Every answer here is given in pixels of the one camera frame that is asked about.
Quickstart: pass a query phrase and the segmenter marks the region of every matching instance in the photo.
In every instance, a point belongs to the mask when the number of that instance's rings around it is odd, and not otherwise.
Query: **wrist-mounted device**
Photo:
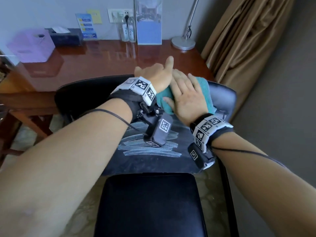
[[[156,93],[149,80],[131,77],[116,87],[109,99],[124,100],[133,113],[132,122],[140,120],[148,124],[144,142],[152,147],[161,147],[166,143],[173,119],[158,106]]]
[[[226,132],[234,131],[231,124],[210,113],[196,119],[190,124],[190,129],[193,143],[188,147],[188,152],[201,170],[208,168],[214,162],[209,148],[212,141]]]

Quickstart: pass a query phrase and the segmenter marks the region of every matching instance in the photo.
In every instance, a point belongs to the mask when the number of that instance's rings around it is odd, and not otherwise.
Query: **purple box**
[[[46,62],[55,49],[49,31],[44,28],[18,32],[7,47],[23,63]]]

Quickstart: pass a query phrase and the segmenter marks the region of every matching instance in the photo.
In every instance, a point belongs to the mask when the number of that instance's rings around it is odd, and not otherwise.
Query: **brown curtain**
[[[232,0],[202,57],[218,83],[246,100],[286,26],[294,0]]]

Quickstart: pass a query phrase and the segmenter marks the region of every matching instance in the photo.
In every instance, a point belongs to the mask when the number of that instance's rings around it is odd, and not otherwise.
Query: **wooden desk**
[[[52,132],[38,116],[58,113],[54,95],[59,87],[83,79],[133,74],[136,66],[164,64],[170,55],[175,69],[214,81],[196,49],[180,51],[172,47],[170,40],[158,46],[119,40],[88,41],[83,47],[56,48],[45,63],[19,63],[0,83],[0,101],[12,115],[45,138]]]

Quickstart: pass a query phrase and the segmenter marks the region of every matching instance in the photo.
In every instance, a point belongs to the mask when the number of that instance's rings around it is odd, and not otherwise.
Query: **water bottle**
[[[129,17],[127,20],[128,38],[130,42],[136,42],[136,22],[134,17]]]
[[[124,42],[128,41],[128,27],[124,15],[120,15],[118,18],[118,30],[121,35],[121,40]]]

